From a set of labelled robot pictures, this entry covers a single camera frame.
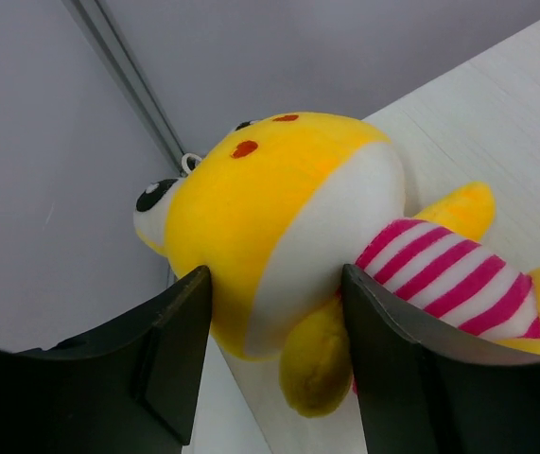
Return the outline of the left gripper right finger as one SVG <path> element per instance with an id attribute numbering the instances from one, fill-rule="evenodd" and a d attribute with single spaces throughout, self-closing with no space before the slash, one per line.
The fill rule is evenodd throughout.
<path id="1" fill-rule="evenodd" d="M 540 356 L 468 335 L 355 266 L 343 314 L 371 453 L 540 453 Z"/>

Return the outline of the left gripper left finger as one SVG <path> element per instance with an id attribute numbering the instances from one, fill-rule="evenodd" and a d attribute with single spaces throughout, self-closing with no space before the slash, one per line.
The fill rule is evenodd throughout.
<path id="1" fill-rule="evenodd" d="M 208 269 L 49 350 L 0 350 L 0 453 L 179 453 L 211 320 Z"/>

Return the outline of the yellow frog plush front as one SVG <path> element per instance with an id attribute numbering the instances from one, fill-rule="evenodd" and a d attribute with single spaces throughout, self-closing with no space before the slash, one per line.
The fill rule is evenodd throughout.
<path id="1" fill-rule="evenodd" d="M 496 215 L 487 183 L 407 215 L 391 139 L 313 112 L 243 122 L 182 166 L 141 193 L 134 230 L 178 277 L 208 268 L 213 336 L 235 357 L 278 358 L 300 415 L 333 412 L 354 385 L 346 264 L 461 331 L 540 355 L 540 268 L 520 271 L 482 244 Z"/>

